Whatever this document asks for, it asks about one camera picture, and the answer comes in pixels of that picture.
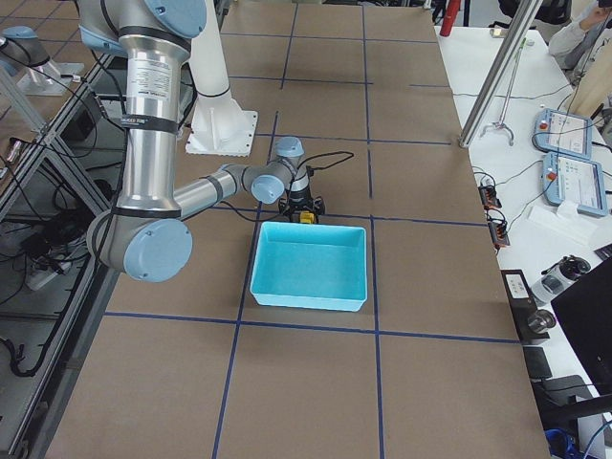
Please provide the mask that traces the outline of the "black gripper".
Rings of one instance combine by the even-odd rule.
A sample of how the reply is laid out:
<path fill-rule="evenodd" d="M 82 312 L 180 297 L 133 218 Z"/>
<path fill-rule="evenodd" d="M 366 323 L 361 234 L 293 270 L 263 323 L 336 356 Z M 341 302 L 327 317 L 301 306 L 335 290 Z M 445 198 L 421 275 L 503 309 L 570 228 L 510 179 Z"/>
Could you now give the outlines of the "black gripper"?
<path fill-rule="evenodd" d="M 309 188 L 300 191 L 289 191 L 286 197 L 278 201 L 278 212 L 289 221 L 299 221 L 301 211 L 310 211 L 317 216 L 325 214 L 326 208 L 321 196 L 313 197 Z"/>

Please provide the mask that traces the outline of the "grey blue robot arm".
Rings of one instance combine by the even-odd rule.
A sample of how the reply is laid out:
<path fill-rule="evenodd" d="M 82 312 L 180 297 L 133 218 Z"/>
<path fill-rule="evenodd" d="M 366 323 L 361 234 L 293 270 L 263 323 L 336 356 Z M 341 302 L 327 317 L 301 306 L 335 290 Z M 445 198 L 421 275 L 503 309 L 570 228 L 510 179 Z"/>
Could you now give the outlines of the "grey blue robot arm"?
<path fill-rule="evenodd" d="M 241 191 L 278 204 L 285 217 L 324 211 L 311 194 L 313 171 L 295 137 L 280 139 L 262 166 L 229 164 L 174 185 L 184 66 L 195 83 L 189 153 L 245 156 L 257 123 L 231 94 L 212 2 L 81 1 L 77 7 L 83 43 L 127 60 L 123 173 L 115 204 L 88 229 L 96 259 L 140 281 L 166 281 L 191 254 L 186 219 Z"/>

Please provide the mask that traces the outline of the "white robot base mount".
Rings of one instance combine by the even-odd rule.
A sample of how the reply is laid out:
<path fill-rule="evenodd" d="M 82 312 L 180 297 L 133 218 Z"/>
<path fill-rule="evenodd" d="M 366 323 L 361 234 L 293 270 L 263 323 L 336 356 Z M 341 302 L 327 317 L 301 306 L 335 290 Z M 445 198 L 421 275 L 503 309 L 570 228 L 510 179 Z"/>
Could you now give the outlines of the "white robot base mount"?
<path fill-rule="evenodd" d="M 214 3 L 205 1 L 206 25 L 191 41 L 189 68 L 197 99 L 186 151 L 190 154 L 247 157 L 258 114 L 233 98 Z"/>

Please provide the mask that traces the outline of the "second grey robot arm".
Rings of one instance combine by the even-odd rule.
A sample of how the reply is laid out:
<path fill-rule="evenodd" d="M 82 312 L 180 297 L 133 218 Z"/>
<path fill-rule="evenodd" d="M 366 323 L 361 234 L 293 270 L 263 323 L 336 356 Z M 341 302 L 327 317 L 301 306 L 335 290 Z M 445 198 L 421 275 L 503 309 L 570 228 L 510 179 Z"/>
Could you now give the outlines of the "second grey robot arm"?
<path fill-rule="evenodd" d="M 35 31 L 14 26 L 1 32 L 1 67 L 15 77 L 24 67 L 44 66 L 51 60 Z"/>

